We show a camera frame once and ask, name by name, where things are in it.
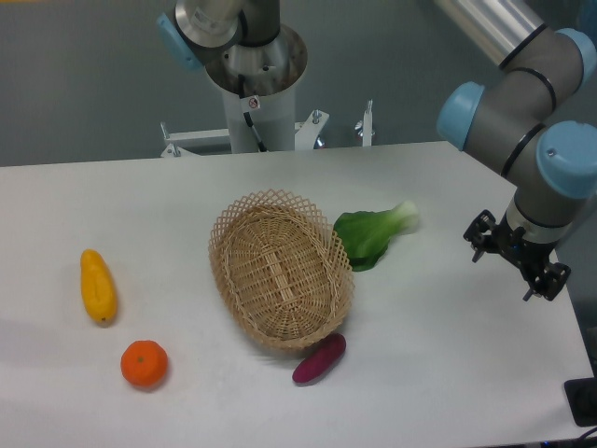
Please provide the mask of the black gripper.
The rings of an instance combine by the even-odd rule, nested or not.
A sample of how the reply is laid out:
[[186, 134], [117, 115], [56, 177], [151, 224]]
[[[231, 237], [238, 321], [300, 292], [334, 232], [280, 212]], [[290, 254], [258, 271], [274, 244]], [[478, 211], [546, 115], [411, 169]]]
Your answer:
[[522, 297], [528, 301], [532, 296], [553, 301], [562, 291], [571, 269], [560, 262], [551, 262], [552, 244], [538, 244], [524, 239], [526, 229], [519, 226], [512, 230], [503, 218], [496, 225], [489, 210], [483, 210], [468, 226], [463, 237], [473, 249], [473, 262], [486, 254], [499, 254], [520, 272], [528, 285]]

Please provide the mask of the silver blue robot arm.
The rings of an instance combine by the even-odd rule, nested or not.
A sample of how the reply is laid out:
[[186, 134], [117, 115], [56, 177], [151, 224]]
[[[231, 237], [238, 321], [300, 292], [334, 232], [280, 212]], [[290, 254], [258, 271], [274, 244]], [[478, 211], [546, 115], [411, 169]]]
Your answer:
[[[476, 257], [493, 253], [520, 272], [529, 294], [554, 299], [569, 268], [554, 247], [596, 193], [596, 130], [546, 118], [596, 68], [596, 48], [573, 29], [551, 30], [522, 1], [443, 1], [441, 9], [503, 71], [495, 87], [467, 82], [442, 106], [437, 132], [512, 183], [504, 216], [479, 214], [465, 231]], [[164, 45], [220, 89], [236, 153], [311, 150], [327, 116], [295, 123], [294, 90], [307, 50], [281, 24], [276, 1], [179, 1], [161, 14]]]

